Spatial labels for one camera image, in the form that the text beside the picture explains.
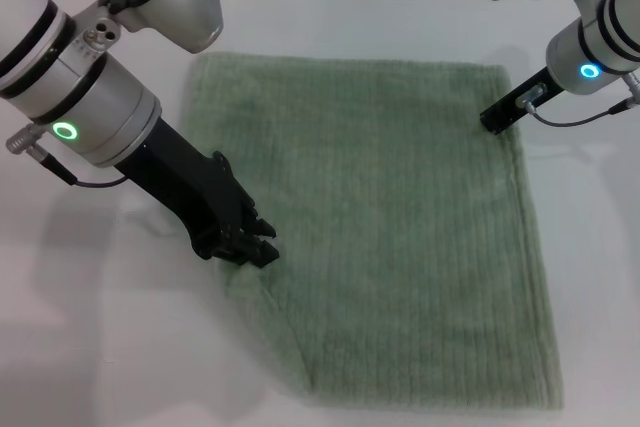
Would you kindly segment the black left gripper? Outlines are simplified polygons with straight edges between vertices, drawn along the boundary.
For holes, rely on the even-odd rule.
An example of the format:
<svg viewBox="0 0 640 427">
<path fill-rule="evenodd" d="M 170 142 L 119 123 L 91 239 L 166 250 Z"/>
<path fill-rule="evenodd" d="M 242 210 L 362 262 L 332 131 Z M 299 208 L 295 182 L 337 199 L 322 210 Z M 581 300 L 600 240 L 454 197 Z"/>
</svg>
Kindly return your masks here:
<svg viewBox="0 0 640 427">
<path fill-rule="evenodd" d="M 220 162 L 202 155 L 164 120 L 116 169 L 173 212 L 202 259 L 217 257 L 236 265 L 264 268 L 280 258 L 279 251 L 258 237 L 277 233 L 247 205 L 240 189 Z"/>
</svg>

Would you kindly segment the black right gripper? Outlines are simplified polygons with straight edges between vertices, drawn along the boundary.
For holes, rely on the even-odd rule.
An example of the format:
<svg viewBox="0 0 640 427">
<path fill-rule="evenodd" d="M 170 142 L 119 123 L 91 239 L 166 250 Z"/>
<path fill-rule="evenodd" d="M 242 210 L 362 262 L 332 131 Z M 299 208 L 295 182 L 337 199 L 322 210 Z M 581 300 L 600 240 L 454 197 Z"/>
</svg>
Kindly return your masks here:
<svg viewBox="0 0 640 427">
<path fill-rule="evenodd" d="M 499 135 L 528 113 L 526 104 L 539 107 L 563 91 L 548 69 L 543 68 L 486 109 L 480 115 L 480 122 L 488 132 Z"/>
</svg>

